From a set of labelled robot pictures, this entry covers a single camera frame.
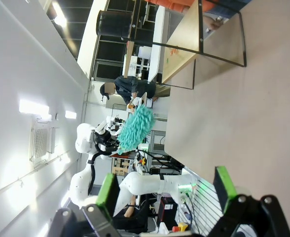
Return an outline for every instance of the khaki pants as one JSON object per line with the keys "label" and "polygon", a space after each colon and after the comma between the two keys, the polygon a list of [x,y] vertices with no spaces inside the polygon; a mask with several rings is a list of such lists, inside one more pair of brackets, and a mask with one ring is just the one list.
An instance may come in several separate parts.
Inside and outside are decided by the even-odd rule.
{"label": "khaki pants", "polygon": [[170,96],[170,86],[156,85],[154,97],[168,97]]}

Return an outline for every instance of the blue jeans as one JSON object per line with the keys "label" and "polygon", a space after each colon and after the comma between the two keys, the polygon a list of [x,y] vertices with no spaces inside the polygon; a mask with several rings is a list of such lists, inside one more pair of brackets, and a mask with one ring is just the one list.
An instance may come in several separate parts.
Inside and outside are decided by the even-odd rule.
{"label": "blue jeans", "polygon": [[[246,6],[251,0],[219,0],[219,3],[224,4],[228,7],[231,7],[237,11],[240,11],[244,6]],[[217,16],[222,16],[225,18],[231,18],[233,15],[236,14],[235,11],[231,11],[225,7],[216,5],[213,7],[209,13],[212,13]]]}

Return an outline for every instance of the dark jacket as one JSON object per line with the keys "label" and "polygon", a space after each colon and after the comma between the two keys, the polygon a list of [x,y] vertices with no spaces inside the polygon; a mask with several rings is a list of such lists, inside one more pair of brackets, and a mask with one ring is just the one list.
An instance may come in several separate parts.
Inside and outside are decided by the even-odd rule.
{"label": "dark jacket", "polygon": [[147,92],[147,98],[152,98],[156,91],[156,84],[147,80],[137,80],[136,77],[129,76],[124,78],[119,76],[114,80],[116,92],[122,96],[124,102],[128,104],[131,101],[133,92],[137,97],[142,97]]}

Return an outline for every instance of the black cap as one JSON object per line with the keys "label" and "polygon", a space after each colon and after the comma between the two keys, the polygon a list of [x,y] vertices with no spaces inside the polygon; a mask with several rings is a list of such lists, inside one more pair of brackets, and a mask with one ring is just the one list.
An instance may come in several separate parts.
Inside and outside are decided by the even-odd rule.
{"label": "black cap", "polygon": [[105,93],[105,85],[103,84],[101,87],[100,87],[100,94],[102,94],[103,96],[107,97],[107,99],[109,100],[109,94],[108,93]]}

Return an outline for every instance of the metal grate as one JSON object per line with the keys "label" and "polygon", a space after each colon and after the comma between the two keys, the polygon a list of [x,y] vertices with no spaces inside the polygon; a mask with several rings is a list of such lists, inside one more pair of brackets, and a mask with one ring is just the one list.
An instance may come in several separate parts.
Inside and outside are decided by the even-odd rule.
{"label": "metal grate", "polygon": [[[200,176],[192,172],[186,167],[194,177],[196,177],[197,188],[194,189],[190,195],[194,206],[195,220],[196,223],[192,222],[192,231],[199,233],[203,236],[207,236],[220,217],[223,215],[221,207],[218,201],[218,196],[216,194],[215,188],[212,184],[202,179]],[[192,211],[192,205],[190,200],[187,200],[187,204]],[[186,218],[184,212],[187,211],[184,204],[180,205],[176,214],[176,221],[187,222],[190,221]],[[256,237],[253,229],[248,225],[241,225],[238,231],[243,232],[247,237]]]}
{"label": "metal grate", "polygon": [[36,129],[34,139],[34,159],[46,155],[47,151],[47,129]]}

